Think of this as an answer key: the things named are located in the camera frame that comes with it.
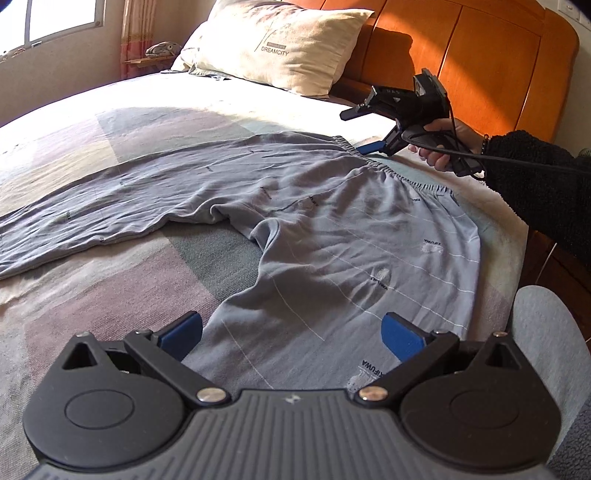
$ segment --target metal screw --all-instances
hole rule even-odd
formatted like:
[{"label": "metal screw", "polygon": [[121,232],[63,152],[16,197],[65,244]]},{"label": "metal screw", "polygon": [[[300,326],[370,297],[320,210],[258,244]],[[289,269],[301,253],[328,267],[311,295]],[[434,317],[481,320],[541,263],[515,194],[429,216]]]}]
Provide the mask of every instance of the metal screw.
[{"label": "metal screw", "polygon": [[384,387],[363,387],[359,390],[359,396],[363,401],[382,401],[388,397],[388,390]]},{"label": "metal screw", "polygon": [[218,387],[202,388],[197,392],[197,399],[204,403],[217,403],[226,398],[227,393]]}]

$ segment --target black fuzzy sleeve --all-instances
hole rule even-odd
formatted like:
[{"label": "black fuzzy sleeve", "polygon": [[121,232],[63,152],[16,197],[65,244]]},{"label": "black fuzzy sleeve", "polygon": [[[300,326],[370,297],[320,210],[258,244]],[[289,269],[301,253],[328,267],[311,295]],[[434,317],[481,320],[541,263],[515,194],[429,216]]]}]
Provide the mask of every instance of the black fuzzy sleeve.
[{"label": "black fuzzy sleeve", "polygon": [[531,228],[542,232],[565,250],[591,265],[591,158],[574,158],[556,145],[525,131],[492,137],[487,155],[531,163],[569,166],[581,173],[555,173],[510,165],[486,163],[486,184],[501,194]]}]

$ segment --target bracelet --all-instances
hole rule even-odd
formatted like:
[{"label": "bracelet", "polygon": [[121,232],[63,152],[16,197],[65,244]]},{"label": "bracelet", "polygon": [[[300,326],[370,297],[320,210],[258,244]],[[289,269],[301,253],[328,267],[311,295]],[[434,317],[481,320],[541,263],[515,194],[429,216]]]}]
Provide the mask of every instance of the bracelet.
[{"label": "bracelet", "polygon": [[488,135],[484,135],[484,139],[482,140],[482,148],[480,149],[480,154],[484,155],[486,153],[486,149],[488,148]]}]

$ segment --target hand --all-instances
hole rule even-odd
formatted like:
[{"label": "hand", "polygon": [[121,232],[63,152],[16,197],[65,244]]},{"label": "hand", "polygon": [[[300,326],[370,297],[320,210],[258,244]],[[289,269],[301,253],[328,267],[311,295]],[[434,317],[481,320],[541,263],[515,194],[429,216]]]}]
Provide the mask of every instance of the hand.
[{"label": "hand", "polygon": [[[439,132],[442,130],[452,130],[452,119],[450,118],[438,118],[428,125],[425,125],[427,132]],[[479,154],[482,150],[482,142],[484,137],[481,137],[473,129],[467,126],[464,122],[459,121],[456,118],[456,134],[457,139],[467,146],[472,153]],[[449,163],[449,155],[443,153],[437,153],[426,148],[418,148],[415,145],[409,145],[408,149],[411,152],[418,153],[418,156],[423,160],[426,160],[429,166],[435,167],[435,170],[445,171],[447,164]]]}]

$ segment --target light blue pajama pants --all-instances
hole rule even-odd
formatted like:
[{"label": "light blue pajama pants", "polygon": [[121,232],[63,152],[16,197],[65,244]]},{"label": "light blue pajama pants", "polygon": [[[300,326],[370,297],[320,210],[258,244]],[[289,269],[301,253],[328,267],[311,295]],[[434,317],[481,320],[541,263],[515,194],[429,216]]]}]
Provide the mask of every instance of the light blue pajama pants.
[{"label": "light blue pajama pants", "polygon": [[148,155],[0,218],[0,278],[167,221],[232,226],[262,257],[185,363],[235,392],[356,390],[398,363],[396,312],[465,337],[476,225],[440,186],[402,179],[342,138],[284,132]]}]

